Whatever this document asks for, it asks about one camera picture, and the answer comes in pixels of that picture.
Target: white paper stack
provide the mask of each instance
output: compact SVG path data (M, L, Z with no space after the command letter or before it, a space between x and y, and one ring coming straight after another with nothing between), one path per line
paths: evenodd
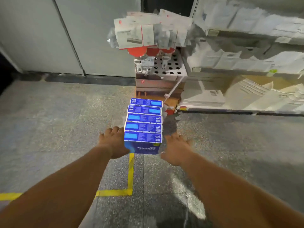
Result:
M180 105L222 107L225 98L219 90L205 90L201 81L187 81Z

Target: forearm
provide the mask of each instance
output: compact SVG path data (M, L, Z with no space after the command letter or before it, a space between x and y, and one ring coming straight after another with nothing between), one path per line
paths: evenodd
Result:
M196 153L189 153L181 167L216 226L269 227L251 184Z
M111 158L99 146L37 183L0 213L0 227L78 227Z

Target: light blue rectangle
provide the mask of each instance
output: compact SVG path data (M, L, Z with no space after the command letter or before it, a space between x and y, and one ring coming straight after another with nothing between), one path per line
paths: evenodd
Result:
M129 115L129 119L132 119L132 120L139 120L140 119L140 116L139 115Z
M125 133L125 138L137 139L137 134L134 134L134 133Z
M149 112L150 113L160 113L161 111L157 110L157 109L149 109Z
M160 105L161 106L161 102L159 102L159 101L151 101L151 104L152 105Z
M126 129L138 129L138 125L127 123L126 124Z

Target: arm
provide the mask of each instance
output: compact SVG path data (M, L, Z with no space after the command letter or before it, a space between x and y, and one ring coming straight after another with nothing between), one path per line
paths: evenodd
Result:
M217 227L304 227L300 212L194 153L181 136L165 138L161 158L183 168Z
M100 134L84 156L43 179L0 213L0 227L78 227L89 210L111 158L129 153L124 128Z

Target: gray wall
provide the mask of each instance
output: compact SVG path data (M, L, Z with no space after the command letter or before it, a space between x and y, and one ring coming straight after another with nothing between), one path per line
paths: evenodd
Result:
M134 57L111 48L113 19L140 11L140 0L56 0L86 74L135 76Z
M82 70L52 0L0 0L0 51L25 71Z

